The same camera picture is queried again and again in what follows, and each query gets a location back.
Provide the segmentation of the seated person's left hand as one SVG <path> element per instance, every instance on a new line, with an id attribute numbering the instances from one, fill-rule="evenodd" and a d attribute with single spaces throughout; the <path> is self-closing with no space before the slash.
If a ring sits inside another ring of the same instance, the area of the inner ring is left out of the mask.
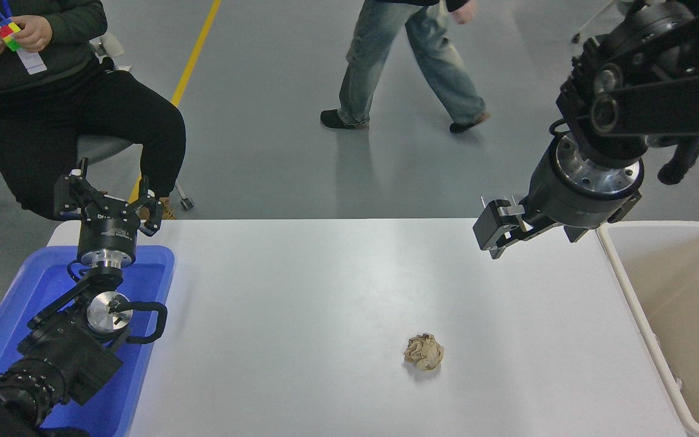
<path id="1" fill-rule="evenodd" d="M 43 16 L 12 16 L 20 31 L 14 34 L 15 41 L 29 53 L 39 53 L 50 44 L 53 30 Z"/>

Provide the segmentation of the walking person's hand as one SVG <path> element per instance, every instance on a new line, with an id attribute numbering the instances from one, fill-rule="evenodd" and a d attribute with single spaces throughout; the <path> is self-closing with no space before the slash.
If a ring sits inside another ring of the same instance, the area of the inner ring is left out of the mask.
<path id="1" fill-rule="evenodd" d="M 477 1 L 448 1 L 450 16 L 458 25 L 464 25 L 474 20 L 477 14 Z"/>

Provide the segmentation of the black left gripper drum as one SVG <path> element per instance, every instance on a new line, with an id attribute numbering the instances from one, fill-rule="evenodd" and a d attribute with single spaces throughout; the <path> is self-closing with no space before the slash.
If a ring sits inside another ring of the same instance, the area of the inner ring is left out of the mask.
<path id="1" fill-rule="evenodd" d="M 111 217 L 97 211 L 81 210 L 77 258 L 88 259 L 103 251 L 121 252 L 125 259 L 136 258 L 140 220 Z"/>

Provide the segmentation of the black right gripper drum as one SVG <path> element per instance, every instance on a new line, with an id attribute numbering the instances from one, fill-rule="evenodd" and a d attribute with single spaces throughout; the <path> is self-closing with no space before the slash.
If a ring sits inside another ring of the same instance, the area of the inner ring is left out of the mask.
<path id="1" fill-rule="evenodd" d="M 640 187 L 641 161 L 602 166 L 575 142 L 553 142 L 533 171 L 525 205 L 563 226 L 595 229 L 621 221 Z"/>

